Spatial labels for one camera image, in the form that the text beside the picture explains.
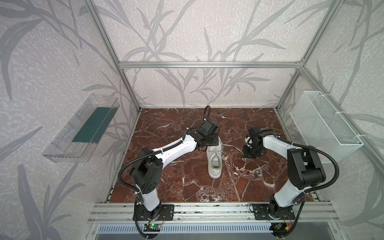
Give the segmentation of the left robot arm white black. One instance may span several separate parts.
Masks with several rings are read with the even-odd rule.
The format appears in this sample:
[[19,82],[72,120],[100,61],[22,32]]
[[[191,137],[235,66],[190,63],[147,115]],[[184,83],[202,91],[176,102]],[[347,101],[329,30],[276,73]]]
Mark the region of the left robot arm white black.
[[144,148],[133,161],[130,177],[136,187],[140,203],[149,213],[159,212],[161,202],[157,187],[161,182],[163,169],[179,157],[199,148],[217,147],[219,126],[206,120],[196,129],[188,129],[184,135],[161,148]]

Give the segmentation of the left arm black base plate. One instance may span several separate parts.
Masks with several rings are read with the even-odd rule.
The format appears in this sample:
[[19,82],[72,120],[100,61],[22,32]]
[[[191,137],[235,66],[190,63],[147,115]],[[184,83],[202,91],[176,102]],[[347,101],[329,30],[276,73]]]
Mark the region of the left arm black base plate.
[[154,210],[149,211],[143,204],[134,207],[133,219],[137,221],[172,221],[175,213],[175,205],[160,204]]

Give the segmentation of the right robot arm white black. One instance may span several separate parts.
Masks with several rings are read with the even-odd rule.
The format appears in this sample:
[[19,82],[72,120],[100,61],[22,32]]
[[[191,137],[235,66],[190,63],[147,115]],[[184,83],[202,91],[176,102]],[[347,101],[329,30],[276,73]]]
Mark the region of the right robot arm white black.
[[244,157],[256,159],[267,151],[287,160],[288,180],[270,199],[270,209],[287,209],[326,180],[319,152],[310,146],[300,147],[269,130],[252,127],[245,138]]

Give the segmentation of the white sneaker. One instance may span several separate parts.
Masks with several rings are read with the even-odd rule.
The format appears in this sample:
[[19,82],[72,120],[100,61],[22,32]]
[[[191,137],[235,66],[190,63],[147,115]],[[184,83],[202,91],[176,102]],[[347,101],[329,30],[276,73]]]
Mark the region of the white sneaker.
[[207,147],[206,153],[208,158],[208,171],[209,175],[213,179],[218,179],[222,174],[223,160],[223,143],[220,138],[218,138],[217,146]]

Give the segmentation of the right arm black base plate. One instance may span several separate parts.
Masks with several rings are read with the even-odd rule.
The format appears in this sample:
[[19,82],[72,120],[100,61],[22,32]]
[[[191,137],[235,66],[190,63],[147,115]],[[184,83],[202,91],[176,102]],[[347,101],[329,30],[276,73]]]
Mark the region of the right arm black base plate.
[[295,220],[293,207],[281,208],[274,204],[250,204],[255,220]]

